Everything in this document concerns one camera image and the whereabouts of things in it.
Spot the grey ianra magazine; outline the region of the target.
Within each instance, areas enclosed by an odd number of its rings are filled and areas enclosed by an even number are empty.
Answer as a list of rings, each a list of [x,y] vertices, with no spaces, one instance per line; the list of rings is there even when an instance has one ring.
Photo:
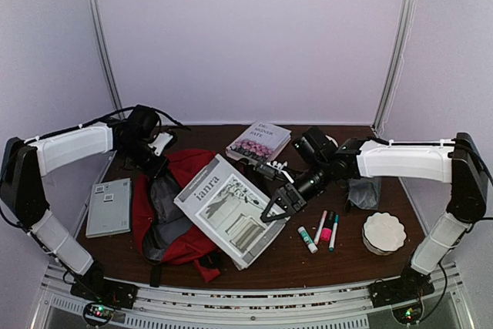
[[[248,268],[285,227],[287,217],[264,223],[270,198],[217,154],[182,189],[174,203],[207,237]]]

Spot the red backpack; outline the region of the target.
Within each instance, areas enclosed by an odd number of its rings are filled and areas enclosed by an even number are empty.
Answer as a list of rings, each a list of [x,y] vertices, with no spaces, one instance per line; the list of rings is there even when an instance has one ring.
[[[166,264],[192,263],[207,283],[220,275],[219,248],[173,202],[215,155],[206,149],[172,153],[162,176],[142,174],[132,183],[132,235],[136,249],[153,266],[152,287],[160,285]]]

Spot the pink roses designer book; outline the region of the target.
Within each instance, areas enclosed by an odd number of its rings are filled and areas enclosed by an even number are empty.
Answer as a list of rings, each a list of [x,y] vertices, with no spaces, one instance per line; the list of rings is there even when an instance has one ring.
[[[226,148],[226,155],[234,160],[272,161],[291,139],[291,131],[272,123],[257,121],[248,127]]]

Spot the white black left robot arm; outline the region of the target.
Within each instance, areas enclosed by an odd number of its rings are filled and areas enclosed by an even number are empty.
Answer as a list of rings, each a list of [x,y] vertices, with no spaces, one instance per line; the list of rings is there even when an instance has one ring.
[[[101,263],[74,237],[74,227],[64,225],[71,217],[58,218],[59,207],[51,202],[71,196],[82,201],[94,172],[70,172],[94,156],[103,161],[110,153],[123,154],[146,175],[163,174],[168,164],[163,151],[176,139],[163,130],[163,121],[170,118],[160,109],[136,105],[30,139],[14,136],[5,144],[1,201],[14,217],[10,226],[58,260],[94,301],[110,295],[110,283]]]

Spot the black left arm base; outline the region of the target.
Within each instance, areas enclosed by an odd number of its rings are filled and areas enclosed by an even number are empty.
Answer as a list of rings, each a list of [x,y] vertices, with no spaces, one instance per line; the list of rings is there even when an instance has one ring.
[[[72,276],[71,295],[117,309],[133,309],[139,288],[135,284],[106,278],[101,263],[96,261],[85,274]]]

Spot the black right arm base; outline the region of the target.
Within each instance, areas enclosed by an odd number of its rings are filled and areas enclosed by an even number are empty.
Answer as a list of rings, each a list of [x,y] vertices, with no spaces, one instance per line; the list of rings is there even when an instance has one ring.
[[[375,281],[368,286],[368,291],[373,307],[377,308],[418,300],[433,294],[435,289],[430,275],[423,275],[405,267],[399,277]]]

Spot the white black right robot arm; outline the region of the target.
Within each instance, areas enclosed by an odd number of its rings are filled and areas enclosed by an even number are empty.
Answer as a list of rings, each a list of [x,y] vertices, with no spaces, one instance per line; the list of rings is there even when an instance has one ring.
[[[426,192],[449,189],[438,195],[444,209],[393,281],[402,299],[411,299],[427,285],[431,272],[486,215],[492,174],[468,133],[428,142],[368,136],[338,146],[319,127],[311,126],[293,147],[310,168],[274,192],[261,216],[264,223],[298,213],[330,181],[398,178],[418,212],[424,209],[417,198],[418,186]]]

